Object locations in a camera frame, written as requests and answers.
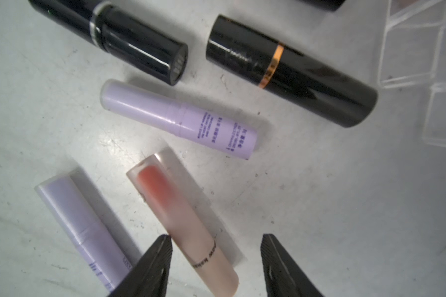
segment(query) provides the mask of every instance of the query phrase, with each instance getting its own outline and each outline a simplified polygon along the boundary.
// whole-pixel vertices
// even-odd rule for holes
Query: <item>gold band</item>
[[[260,88],[264,89],[271,80],[271,78],[273,77],[276,68],[278,68],[279,61],[281,60],[283,51],[284,51],[284,44],[279,43],[278,46],[276,47],[276,50],[274,51],[271,63],[269,63],[268,69],[266,70],[266,73],[264,74],[264,76],[261,79],[261,82],[259,83]]]

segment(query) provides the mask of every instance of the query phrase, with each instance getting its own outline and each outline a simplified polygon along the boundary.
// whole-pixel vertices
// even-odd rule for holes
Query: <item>cosmetic tube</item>
[[[175,85],[185,69],[188,46],[110,2],[29,0],[38,12],[144,72]]]
[[[132,266],[70,176],[53,177],[35,190],[106,289],[114,290]]]
[[[238,275],[158,158],[145,159],[127,177],[210,291],[216,297],[233,296]]]
[[[256,145],[256,131],[249,126],[117,80],[108,80],[102,87],[101,105],[239,158],[249,159]]]
[[[342,127],[362,122],[377,101],[371,87],[224,16],[214,23],[206,58]]]

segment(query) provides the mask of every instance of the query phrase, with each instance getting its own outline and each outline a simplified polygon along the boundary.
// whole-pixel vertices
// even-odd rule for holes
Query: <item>silver band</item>
[[[104,10],[104,8],[111,5],[112,3],[109,1],[104,1],[97,4],[96,7],[93,9],[93,15],[91,16],[91,20],[89,21],[89,33],[91,33],[91,39],[98,48],[101,48],[102,46],[99,44],[99,42],[97,42],[96,30],[99,30],[99,28],[96,27],[96,19]]]

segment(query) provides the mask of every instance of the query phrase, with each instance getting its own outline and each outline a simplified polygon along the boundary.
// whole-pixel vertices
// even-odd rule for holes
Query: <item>clear plastic organizer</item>
[[[387,89],[426,85],[423,140],[446,146],[446,0],[390,0],[378,82]]]

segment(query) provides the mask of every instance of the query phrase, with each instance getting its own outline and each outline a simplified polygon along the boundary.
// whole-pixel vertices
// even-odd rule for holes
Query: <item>peach lipstick tube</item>
[[[238,275],[158,158],[145,159],[127,172],[127,177],[210,291],[216,297],[233,296]]]

